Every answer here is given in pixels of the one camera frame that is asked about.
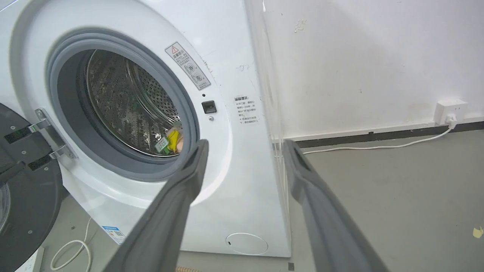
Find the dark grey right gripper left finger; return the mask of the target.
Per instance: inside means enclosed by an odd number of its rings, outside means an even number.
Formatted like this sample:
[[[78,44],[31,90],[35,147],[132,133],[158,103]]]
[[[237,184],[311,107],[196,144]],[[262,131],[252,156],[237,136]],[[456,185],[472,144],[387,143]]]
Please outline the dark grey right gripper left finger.
[[[191,203],[198,197],[209,142],[198,141],[188,158],[138,220],[104,268],[106,272],[174,272]]]

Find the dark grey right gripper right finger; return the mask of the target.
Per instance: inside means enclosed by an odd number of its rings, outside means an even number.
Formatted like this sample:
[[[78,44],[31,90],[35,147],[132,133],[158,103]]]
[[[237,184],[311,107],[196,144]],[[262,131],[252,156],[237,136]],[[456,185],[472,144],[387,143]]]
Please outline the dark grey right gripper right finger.
[[[387,272],[389,269],[329,185],[294,141],[283,156],[292,197],[301,205],[318,272]]]

